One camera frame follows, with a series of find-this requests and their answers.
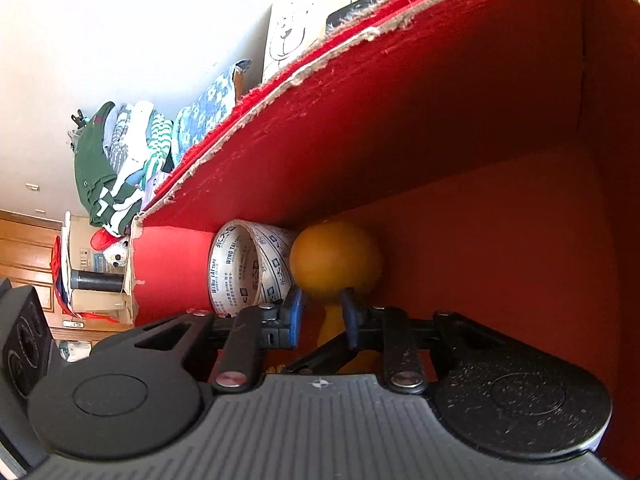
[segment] orange ball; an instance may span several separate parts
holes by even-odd
[[[293,279],[315,300],[337,302],[353,287],[370,292],[382,274],[382,254],[376,241],[354,224],[331,220],[300,233],[291,248]]]

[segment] white wall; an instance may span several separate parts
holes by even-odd
[[[0,0],[0,209],[85,214],[66,136],[78,108],[148,99],[172,116],[241,57],[258,82],[272,1]]]

